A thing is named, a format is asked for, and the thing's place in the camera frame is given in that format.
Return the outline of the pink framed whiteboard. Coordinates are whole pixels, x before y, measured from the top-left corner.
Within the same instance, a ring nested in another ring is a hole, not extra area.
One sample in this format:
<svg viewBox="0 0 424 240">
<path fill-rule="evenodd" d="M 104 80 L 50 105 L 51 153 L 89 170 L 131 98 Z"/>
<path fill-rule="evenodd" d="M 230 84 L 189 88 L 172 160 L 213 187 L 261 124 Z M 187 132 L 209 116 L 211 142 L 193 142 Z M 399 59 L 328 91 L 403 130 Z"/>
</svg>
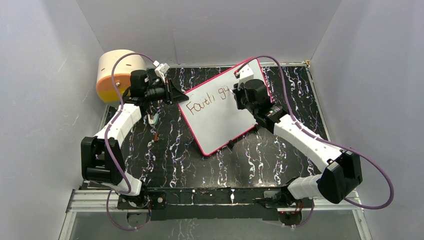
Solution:
<svg viewBox="0 0 424 240">
<path fill-rule="evenodd" d="M 238 110 L 233 90 L 240 64 L 188 90 L 189 100 L 178 104 L 200 152 L 210 156 L 251 130 L 256 120 L 248 110 Z"/>
</svg>

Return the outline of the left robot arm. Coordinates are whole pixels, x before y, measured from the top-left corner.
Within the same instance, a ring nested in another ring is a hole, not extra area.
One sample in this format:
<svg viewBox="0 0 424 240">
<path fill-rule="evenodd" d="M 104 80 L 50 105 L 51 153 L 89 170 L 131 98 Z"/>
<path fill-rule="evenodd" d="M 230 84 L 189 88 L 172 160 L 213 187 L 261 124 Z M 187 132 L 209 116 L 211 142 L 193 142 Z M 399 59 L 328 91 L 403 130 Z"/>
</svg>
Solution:
<svg viewBox="0 0 424 240">
<path fill-rule="evenodd" d="M 94 136 L 82 139 L 81 175 L 86 181 L 111 188 L 132 207 L 144 208 L 150 200 L 147 187 L 126 170 L 121 146 L 149 104 L 163 101 L 173 105 L 189 97 L 172 81 L 151 77 L 146 70 L 132 71 L 129 80 L 130 86 L 121 95 L 123 105 L 112 119 Z"/>
</svg>

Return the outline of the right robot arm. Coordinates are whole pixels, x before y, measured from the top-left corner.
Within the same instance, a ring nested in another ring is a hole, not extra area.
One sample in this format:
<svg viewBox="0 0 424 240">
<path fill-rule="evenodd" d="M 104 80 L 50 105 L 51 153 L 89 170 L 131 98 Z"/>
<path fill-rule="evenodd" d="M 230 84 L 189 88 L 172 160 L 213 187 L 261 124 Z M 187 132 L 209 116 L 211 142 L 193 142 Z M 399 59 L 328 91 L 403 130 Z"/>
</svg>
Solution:
<svg viewBox="0 0 424 240">
<path fill-rule="evenodd" d="M 260 127 L 289 142 L 320 171 L 286 182 L 273 198 L 276 202 L 295 207 L 302 199 L 322 197 L 338 204 L 362 183 L 360 157 L 319 141 L 319 135 L 293 120 L 279 103 L 271 101 L 263 81 L 236 83 L 232 92 L 239 110 L 248 110 Z"/>
</svg>

